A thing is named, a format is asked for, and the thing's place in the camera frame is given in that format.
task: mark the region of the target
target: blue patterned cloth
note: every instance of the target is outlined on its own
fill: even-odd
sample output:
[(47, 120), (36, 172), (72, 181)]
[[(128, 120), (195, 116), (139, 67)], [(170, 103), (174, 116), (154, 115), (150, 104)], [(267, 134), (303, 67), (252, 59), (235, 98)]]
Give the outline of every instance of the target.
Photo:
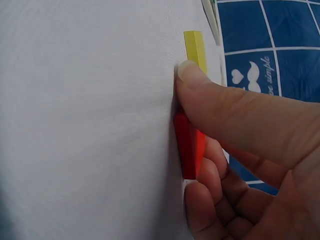
[[(228, 86), (320, 102), (320, 0), (218, 0), (217, 5)], [(251, 187), (277, 194), (232, 156), (230, 166)]]

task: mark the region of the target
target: red block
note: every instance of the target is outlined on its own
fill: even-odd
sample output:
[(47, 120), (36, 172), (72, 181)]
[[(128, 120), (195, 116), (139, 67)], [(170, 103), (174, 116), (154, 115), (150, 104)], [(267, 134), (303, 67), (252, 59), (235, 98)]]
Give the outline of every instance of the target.
[(206, 136), (194, 128), (184, 112), (173, 118), (184, 179), (196, 179), (205, 153)]

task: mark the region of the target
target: yellow block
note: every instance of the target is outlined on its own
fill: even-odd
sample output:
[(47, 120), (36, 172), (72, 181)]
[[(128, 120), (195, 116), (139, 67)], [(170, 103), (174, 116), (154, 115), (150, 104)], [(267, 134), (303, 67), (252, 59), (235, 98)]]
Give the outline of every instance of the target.
[(204, 38), (201, 31), (185, 31), (184, 41), (188, 60), (194, 61), (207, 74)]

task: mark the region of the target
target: fingernail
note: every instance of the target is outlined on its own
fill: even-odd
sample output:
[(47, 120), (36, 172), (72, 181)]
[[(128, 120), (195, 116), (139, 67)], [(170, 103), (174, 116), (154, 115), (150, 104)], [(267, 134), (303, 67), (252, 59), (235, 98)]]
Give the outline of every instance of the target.
[(191, 89), (195, 89), (209, 80), (198, 65), (190, 60), (184, 61), (179, 65), (178, 77)]

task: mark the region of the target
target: finger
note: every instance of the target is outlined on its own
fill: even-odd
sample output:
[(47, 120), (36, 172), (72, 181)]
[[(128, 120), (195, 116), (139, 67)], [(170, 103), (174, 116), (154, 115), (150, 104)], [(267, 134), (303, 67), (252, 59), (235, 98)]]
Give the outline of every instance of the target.
[(187, 221), (195, 240), (228, 239), (229, 234), (217, 219), (208, 189), (194, 182), (186, 187), (184, 195)]
[(202, 160), (197, 180), (209, 190), (221, 225), (235, 239), (244, 237), (254, 225), (246, 218), (239, 216), (224, 197), (218, 169), (211, 160), (206, 158)]
[(222, 144), (231, 156), (237, 159), (246, 169), (268, 185), (279, 189), (288, 170), (272, 161), (257, 157), (249, 152), (235, 149), (227, 144)]
[[(201, 181), (209, 189), (212, 195), (220, 194), (217, 192), (215, 184), (212, 183), (213, 180), (203, 180), (204, 178), (208, 179), (211, 177), (211, 179), (217, 181), (217, 179), (213, 177), (214, 166), (216, 166), (216, 171), (221, 179), (221, 189), (225, 198), (229, 201), (231, 206), (235, 208), (235, 211), (240, 213), (242, 217), (248, 219), (254, 224), (257, 223), (264, 214), (266, 207), (273, 200), (273, 196), (255, 188), (250, 188), (240, 177), (233, 173), (227, 165), (227, 160), (223, 154), (219, 142), (216, 140), (210, 138), (207, 139), (205, 155), (206, 157), (210, 158), (210, 161), (203, 159), (198, 176), (199, 181)], [(223, 215), (224, 213), (231, 215), (230, 211), (226, 207), (226, 203), (224, 202), (218, 203), (215, 208), (216, 214), (221, 219), (221, 222), (223, 222), (222, 217), (226, 216)]]
[(208, 136), (293, 168), (320, 142), (320, 107), (222, 87), (190, 61), (178, 68), (176, 91), (190, 121)]
[(221, 180), (222, 191), (243, 217), (257, 224), (264, 215), (274, 196), (261, 190), (250, 188), (245, 181), (229, 170)]
[(302, 162), (296, 171), (292, 171), (293, 179), (299, 193), (304, 196), (305, 205), (307, 206), (313, 222), (320, 229), (320, 147), (309, 156), (313, 159), (314, 164)]

